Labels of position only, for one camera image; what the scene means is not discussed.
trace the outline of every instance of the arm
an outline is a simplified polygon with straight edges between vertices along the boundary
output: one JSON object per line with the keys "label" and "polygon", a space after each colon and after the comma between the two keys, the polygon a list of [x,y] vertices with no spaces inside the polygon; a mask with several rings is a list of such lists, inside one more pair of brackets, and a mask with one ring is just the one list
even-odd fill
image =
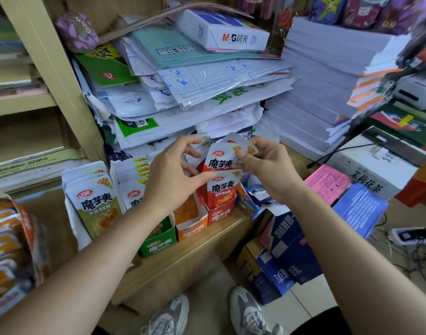
{"label": "arm", "polygon": [[0,318],[5,334],[91,334],[126,269],[149,233],[198,187],[215,175],[181,160],[199,137],[181,137],[151,165],[142,202]]}
{"label": "arm", "polygon": [[426,334],[426,295],[302,181],[283,145],[252,142],[257,157],[238,152],[243,170],[294,213],[351,331]]}

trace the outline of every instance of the purple patterned pouch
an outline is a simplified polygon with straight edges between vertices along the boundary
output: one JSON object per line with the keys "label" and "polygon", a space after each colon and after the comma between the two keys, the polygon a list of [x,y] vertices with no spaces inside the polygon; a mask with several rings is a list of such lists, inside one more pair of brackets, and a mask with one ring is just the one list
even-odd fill
{"label": "purple patterned pouch", "polygon": [[92,50],[99,43],[97,33],[84,14],[67,12],[58,16],[55,25],[65,46],[74,53]]}
{"label": "purple patterned pouch", "polygon": [[386,34],[408,34],[425,18],[426,0],[390,0],[374,28]]}

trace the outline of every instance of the yellow starfish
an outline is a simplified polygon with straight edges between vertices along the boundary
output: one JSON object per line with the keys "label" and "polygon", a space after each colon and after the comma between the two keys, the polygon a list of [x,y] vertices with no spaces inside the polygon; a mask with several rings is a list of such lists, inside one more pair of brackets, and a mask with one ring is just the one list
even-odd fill
{"label": "yellow starfish", "polygon": [[341,1],[342,0],[322,0],[322,2],[326,4],[326,9],[323,11],[322,15],[320,15],[318,20],[320,21],[328,13],[337,13],[337,7]]}

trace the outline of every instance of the hand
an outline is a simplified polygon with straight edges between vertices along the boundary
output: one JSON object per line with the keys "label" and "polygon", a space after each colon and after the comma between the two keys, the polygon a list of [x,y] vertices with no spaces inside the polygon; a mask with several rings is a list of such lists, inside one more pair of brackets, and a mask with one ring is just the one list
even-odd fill
{"label": "hand", "polygon": [[197,188],[216,177],[212,171],[199,174],[182,159],[183,153],[199,158],[200,153],[190,145],[201,142],[199,136],[181,136],[154,158],[140,205],[152,204],[167,216],[179,208]]}
{"label": "hand", "polygon": [[243,164],[232,164],[232,167],[255,175],[271,197],[286,203],[289,191],[294,190],[293,186],[304,184],[292,164],[286,147],[260,136],[254,136],[250,141],[257,146],[258,153],[253,156],[239,150],[236,155]]}

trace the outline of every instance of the gray sneaker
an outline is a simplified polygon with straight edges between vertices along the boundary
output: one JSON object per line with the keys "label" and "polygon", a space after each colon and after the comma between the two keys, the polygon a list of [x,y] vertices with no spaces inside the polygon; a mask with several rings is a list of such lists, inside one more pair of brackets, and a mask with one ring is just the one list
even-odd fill
{"label": "gray sneaker", "polygon": [[141,335],[182,335],[188,322],[190,304],[182,294],[156,312],[149,326],[140,329]]}
{"label": "gray sneaker", "polygon": [[270,330],[258,302],[243,287],[232,291],[230,319],[238,335],[283,335],[283,328],[278,324]]}

